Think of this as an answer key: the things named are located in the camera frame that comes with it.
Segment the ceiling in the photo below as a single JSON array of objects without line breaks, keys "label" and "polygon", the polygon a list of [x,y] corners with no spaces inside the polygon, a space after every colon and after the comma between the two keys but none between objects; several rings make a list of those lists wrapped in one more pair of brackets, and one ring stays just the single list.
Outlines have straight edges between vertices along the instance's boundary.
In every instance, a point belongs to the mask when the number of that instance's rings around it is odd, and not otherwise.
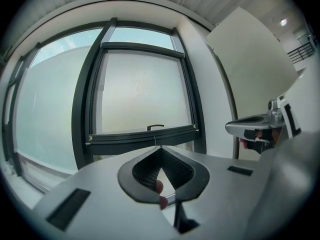
[{"label": "ceiling", "polygon": [[[97,0],[27,0],[13,19],[0,45],[0,55],[6,60],[17,45],[31,33],[36,23],[49,20],[57,13],[63,13],[85,3]],[[295,6],[288,0],[136,0],[150,1],[181,12],[206,28],[212,30],[234,9],[242,7],[259,19],[277,37],[293,32],[303,24]],[[281,19],[287,19],[285,27]]]}]

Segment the black slot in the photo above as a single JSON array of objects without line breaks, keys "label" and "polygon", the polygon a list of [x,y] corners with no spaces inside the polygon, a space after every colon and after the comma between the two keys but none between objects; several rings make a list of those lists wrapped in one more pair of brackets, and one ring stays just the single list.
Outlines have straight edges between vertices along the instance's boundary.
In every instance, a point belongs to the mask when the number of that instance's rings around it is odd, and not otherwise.
[{"label": "black slot", "polygon": [[243,174],[246,176],[251,176],[251,174],[254,172],[254,170],[241,168],[233,165],[228,168],[228,171],[231,171],[237,174]]},{"label": "black slot", "polygon": [[46,219],[50,224],[64,231],[90,195],[89,191],[77,188]]},{"label": "black slot", "polygon": [[289,124],[292,131],[292,136],[297,136],[299,133],[301,133],[301,128],[296,128],[294,116],[291,113],[291,106],[289,104],[284,106],[286,115],[288,116]]},{"label": "black slot", "polygon": [[176,203],[173,226],[179,231],[179,233],[184,234],[198,227],[199,223],[194,219],[188,219],[182,204]]}]

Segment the ceiling light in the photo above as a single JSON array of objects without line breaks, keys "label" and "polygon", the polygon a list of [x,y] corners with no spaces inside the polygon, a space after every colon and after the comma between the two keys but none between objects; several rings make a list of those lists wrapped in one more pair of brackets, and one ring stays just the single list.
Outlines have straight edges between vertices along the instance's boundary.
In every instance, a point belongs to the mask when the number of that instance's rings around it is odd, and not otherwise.
[{"label": "ceiling light", "polygon": [[287,20],[285,18],[282,19],[280,24],[281,24],[282,27],[284,27],[285,25],[287,25]]}]

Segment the white wall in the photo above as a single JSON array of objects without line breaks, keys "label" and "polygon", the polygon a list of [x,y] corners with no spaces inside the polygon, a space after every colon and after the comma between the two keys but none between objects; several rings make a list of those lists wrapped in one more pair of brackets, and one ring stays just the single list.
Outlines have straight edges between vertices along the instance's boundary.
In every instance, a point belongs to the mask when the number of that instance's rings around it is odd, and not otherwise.
[{"label": "white wall", "polygon": [[208,155],[232,158],[234,139],[225,125],[232,120],[231,108],[223,78],[203,34],[186,17],[177,30],[192,63],[201,97]]},{"label": "white wall", "polygon": [[[267,112],[298,74],[275,36],[255,17],[237,8],[207,37],[228,76],[239,118]],[[241,159],[258,159],[240,147]]]},{"label": "white wall", "polygon": [[202,37],[202,40],[208,45],[207,36],[210,34],[210,31],[206,30],[204,27],[200,26],[199,24],[192,22],[192,25],[195,27],[195,29],[198,31],[200,36]]},{"label": "white wall", "polygon": [[320,70],[320,59],[319,59],[319,56],[316,56],[316,54],[314,54],[311,57],[308,57],[304,60],[301,60],[293,64],[293,66],[297,71],[302,70],[304,68]]},{"label": "white wall", "polygon": [[308,67],[286,92],[285,98],[302,132],[320,131],[320,48],[309,58]]},{"label": "white wall", "polygon": [[297,49],[301,46],[301,43],[298,41],[296,36],[292,32],[287,32],[281,36],[278,37],[283,49],[286,51],[286,53],[291,52],[294,49]]}]

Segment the window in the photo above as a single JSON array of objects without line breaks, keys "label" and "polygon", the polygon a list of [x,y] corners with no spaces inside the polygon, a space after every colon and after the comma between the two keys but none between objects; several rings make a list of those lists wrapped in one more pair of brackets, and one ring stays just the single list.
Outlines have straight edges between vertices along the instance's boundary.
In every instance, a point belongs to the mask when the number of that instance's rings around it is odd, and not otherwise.
[{"label": "window", "polygon": [[4,124],[7,125],[9,123],[9,116],[10,116],[10,109],[11,109],[11,101],[12,101],[12,96],[14,94],[16,85],[12,85],[9,87],[9,92],[6,96],[6,101],[5,101],[5,111],[4,111]]},{"label": "window", "polygon": [[[114,18],[103,32],[88,53],[95,63],[83,68],[90,78],[84,121],[83,101],[73,102],[73,149],[91,156],[76,157],[77,164],[160,145],[205,153],[198,87],[177,30]],[[77,97],[86,89],[81,79]]]},{"label": "window", "polygon": [[174,49],[170,35],[132,27],[117,27],[109,42],[139,43]]},{"label": "window", "polygon": [[47,44],[46,46],[41,48],[37,56],[34,58],[31,67],[60,53],[75,48],[91,46],[100,32],[101,28],[82,31],[79,33],[68,35],[59,40]]},{"label": "window", "polygon": [[197,83],[176,29],[113,18],[37,44],[17,63],[4,106],[6,160],[44,192],[95,156],[158,145],[206,152]]},{"label": "window", "polygon": [[149,52],[110,51],[96,101],[96,134],[132,133],[191,125],[181,63]]},{"label": "window", "polygon": [[61,173],[78,170],[71,135],[72,105],[79,73],[100,31],[72,34],[44,46],[25,71],[16,105],[19,155]]}]

